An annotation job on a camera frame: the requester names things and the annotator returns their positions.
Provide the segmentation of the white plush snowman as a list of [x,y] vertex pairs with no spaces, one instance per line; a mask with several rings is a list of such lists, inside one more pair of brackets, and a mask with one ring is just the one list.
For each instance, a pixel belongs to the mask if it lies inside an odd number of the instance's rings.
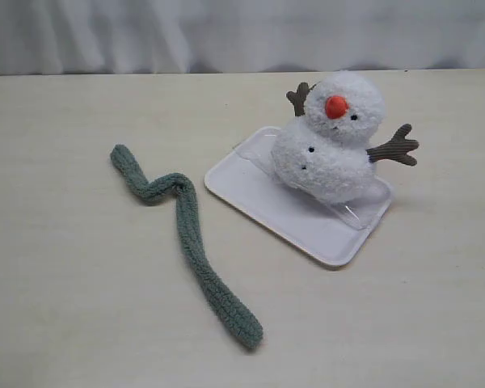
[[408,138],[412,127],[402,124],[389,141],[370,141],[385,117],[381,92],[352,71],[330,74],[314,85],[302,82],[288,91],[294,116],[280,130],[271,150],[280,181],[328,205],[365,195],[380,161],[409,167],[419,142]]

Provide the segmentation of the green knitted scarf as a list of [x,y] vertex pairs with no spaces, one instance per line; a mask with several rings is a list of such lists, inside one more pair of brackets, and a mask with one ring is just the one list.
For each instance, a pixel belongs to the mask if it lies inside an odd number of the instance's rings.
[[129,191],[143,204],[157,205],[168,196],[175,198],[179,244],[205,300],[238,345],[246,352],[255,352],[262,344],[264,329],[250,309],[214,271],[207,258],[193,182],[178,172],[149,181],[126,145],[115,145],[110,152],[110,160],[120,172]]

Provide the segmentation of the white backdrop curtain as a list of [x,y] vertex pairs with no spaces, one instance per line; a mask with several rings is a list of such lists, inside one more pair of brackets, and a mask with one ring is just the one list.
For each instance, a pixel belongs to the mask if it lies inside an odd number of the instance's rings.
[[0,1],[0,75],[485,68],[485,1]]

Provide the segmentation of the white rectangular plastic tray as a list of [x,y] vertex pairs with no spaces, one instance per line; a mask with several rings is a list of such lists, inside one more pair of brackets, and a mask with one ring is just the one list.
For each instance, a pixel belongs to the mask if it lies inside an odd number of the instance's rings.
[[333,268],[352,261],[387,212],[371,226],[354,230],[320,212],[297,210],[295,202],[286,195],[273,198],[276,191],[266,176],[251,163],[238,158],[234,150],[206,173],[205,186],[314,261]]

